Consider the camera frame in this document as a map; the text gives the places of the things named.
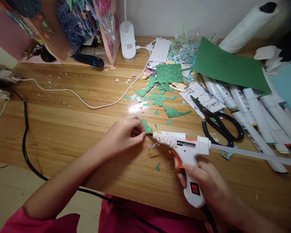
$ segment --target green paper strip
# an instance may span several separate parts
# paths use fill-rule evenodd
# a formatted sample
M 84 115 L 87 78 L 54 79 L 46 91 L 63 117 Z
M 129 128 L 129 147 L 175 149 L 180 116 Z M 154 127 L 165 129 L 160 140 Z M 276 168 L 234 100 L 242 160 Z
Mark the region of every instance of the green paper strip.
M 145 128 L 145 133 L 152 133 L 152 129 L 148 126 L 147 122 L 145 119 L 142 119 L 142 123 L 143 123 L 143 126 Z
M 165 106 L 165 111 L 166 111 L 169 118 L 174 118 L 174 117 L 186 115 L 186 114 L 189 114 L 192 112 L 192 111 L 189 111 L 189 112 L 182 113 L 182 112 L 178 112 L 175 108 L 170 108 L 168 106 Z
M 166 125 L 169 126 L 172 123 L 172 120 L 169 120 Z
M 159 163 L 157 166 L 156 166 L 156 170 L 159 172 L 160 171 L 160 168 L 159 168 L 159 165 L 160 165 L 161 163 Z

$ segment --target green cardstock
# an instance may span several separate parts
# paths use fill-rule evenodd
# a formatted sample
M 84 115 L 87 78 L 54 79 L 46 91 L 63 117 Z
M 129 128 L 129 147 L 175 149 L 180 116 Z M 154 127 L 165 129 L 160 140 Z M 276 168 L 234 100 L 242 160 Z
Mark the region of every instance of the green cardstock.
M 172 120 L 169 120 L 166 125 L 169 126 L 172 123 Z
M 148 126 L 147 122 L 145 119 L 142 119 L 142 123 L 143 123 L 143 126 L 145 128 L 145 133 L 152 133 L 152 129 Z
M 271 92 L 260 61 L 228 53 L 204 37 L 193 70 L 223 82 Z
M 188 111 L 188 112 L 182 113 L 182 112 L 178 112 L 175 108 L 170 108 L 168 106 L 165 106 L 165 111 L 166 111 L 167 115 L 169 116 L 169 118 L 174 118 L 174 117 L 186 115 L 186 114 L 189 114 L 192 112 L 192 111 Z

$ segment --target blue paper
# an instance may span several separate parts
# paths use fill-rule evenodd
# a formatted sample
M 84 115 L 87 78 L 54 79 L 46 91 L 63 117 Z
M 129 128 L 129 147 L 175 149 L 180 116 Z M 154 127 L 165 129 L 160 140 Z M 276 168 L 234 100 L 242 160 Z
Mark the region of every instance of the blue paper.
M 280 67 L 278 75 L 270 80 L 278 94 L 287 101 L 291 109 L 291 64 Z
M 229 151 L 225 151 L 225 150 L 223 150 L 222 151 L 222 153 L 221 153 L 221 155 L 224 157 L 224 158 L 226 158 L 227 160 L 230 160 L 230 157 L 233 155 L 234 153 L 232 153 L 232 152 L 229 152 Z

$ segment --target desk surface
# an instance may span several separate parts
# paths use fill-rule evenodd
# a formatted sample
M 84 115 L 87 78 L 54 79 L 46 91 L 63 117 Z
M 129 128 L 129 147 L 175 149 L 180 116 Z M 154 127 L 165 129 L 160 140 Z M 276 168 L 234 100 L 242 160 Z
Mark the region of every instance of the desk surface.
M 137 45 L 146 45 L 153 38 L 137 38 Z M 252 57 L 255 49 L 264 46 L 261 41 L 250 43 L 240 53 Z M 126 63 L 119 51 L 115 69 L 108 71 L 92 67 L 48 64 L 18 64 L 15 72 L 25 78 L 35 78 L 47 89 L 68 88 L 78 93 L 92 106 L 110 104 L 128 88 L 125 81 L 132 74 L 139 75 L 144 68 L 148 51 L 137 50 L 137 58 Z M 140 79 L 127 93 L 133 95 L 134 89 L 145 88 L 147 80 Z M 32 164 L 38 171 L 51 176 L 89 147 L 97 143 L 109 127 L 119 118 L 136 113 L 147 120 L 149 126 L 158 130 L 187 133 L 188 137 L 204 136 L 202 119 L 195 111 L 186 116 L 169 120 L 163 107 L 140 106 L 137 100 L 122 99 L 119 103 L 101 108 L 87 108 L 70 92 L 44 92 L 33 81 L 23 81 L 13 88 L 27 101 L 29 132 L 27 152 Z M 169 107 L 187 112 L 191 107 L 182 103 L 178 91 L 166 96 L 178 96 L 175 101 L 167 101 Z M 157 109 L 159 115 L 151 113 Z M 229 130 L 235 129 L 225 122 Z M 12 94 L 5 113 L 0 118 L 0 162 L 28 169 L 22 154 L 22 137 L 25 129 L 23 103 Z M 224 139 L 216 135 L 221 143 Z M 146 137 L 142 145 L 117 156 L 95 170 L 83 186 L 113 194 L 147 205 L 169 210 L 182 215 L 205 219 L 202 212 L 190 206 L 184 198 L 183 188 L 174 171 L 173 156 L 168 147 L 159 146 L 148 149 L 151 138 Z M 245 136 L 241 149 L 256 151 Z M 221 151 L 213 150 L 208 157 L 221 172 L 236 193 L 253 209 L 270 220 L 291 229 L 291 167 L 286 166 L 289 174 L 275 173 L 264 160 L 234 155 L 230 161 L 221 156 Z M 155 167 L 160 163 L 160 171 Z

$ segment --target black cable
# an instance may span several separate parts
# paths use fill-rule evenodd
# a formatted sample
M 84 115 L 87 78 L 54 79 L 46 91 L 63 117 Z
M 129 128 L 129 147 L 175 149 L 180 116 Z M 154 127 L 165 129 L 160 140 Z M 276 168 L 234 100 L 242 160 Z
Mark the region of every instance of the black cable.
M 28 132 L 28 129 L 29 129 L 29 124 L 28 124 L 28 112 L 27 112 L 27 103 L 25 102 L 25 100 L 23 100 L 23 98 L 17 94 L 16 91 L 14 91 L 12 89 L 12 91 L 23 101 L 24 103 L 24 112 L 25 112 L 25 124 L 26 124 L 26 128 L 25 128 L 25 132 L 24 132 L 24 136 L 23 136 L 23 143 L 22 143 L 22 149 L 23 149 L 23 154 L 24 154 L 24 158 L 25 158 L 25 161 L 27 163 L 27 165 L 29 166 L 29 168 L 38 176 L 40 177 L 41 179 L 47 181 L 48 178 L 46 178 L 45 176 L 43 176 L 41 173 L 39 173 L 35 167 L 31 164 L 29 158 L 28 158 L 28 155 L 27 155 L 27 151 L 26 151 L 26 137 L 27 137 L 27 132 Z M 120 205 L 119 203 L 117 203 L 116 201 L 104 196 L 104 195 L 101 195 L 99 193 L 96 193 L 96 192 L 93 192 L 91 190 L 87 190 L 87 189 L 83 189 L 83 188 L 78 188 L 78 191 L 81 191 L 81 192 L 85 192 L 85 193 L 88 193 L 88 194 L 93 194 L 94 196 L 97 196 L 97 197 L 100 197 L 101 199 L 104 199 L 110 203 L 112 203 L 113 205 L 119 207 L 120 209 L 122 209 L 123 211 L 125 211 L 126 213 L 128 213 L 129 215 L 131 215 L 132 217 L 134 217 L 135 219 L 137 219 L 139 222 L 145 224 L 146 226 L 152 228 L 153 230 L 157 231 L 157 232 L 160 232 L 160 233 L 167 233 L 166 231 L 162 230 L 161 228 L 149 223 L 148 221 L 142 219 L 141 217 L 139 217 L 138 215 L 134 214 L 132 211 L 130 211 L 129 209 L 125 208 L 124 206 Z
M 213 216 L 212 216 L 210 210 L 208 209 L 207 204 L 205 204 L 200 209 L 204 212 L 204 215 L 206 216 L 208 222 L 210 223 L 212 230 L 213 230 L 213 233 L 218 233 L 216 222 L 214 221 Z

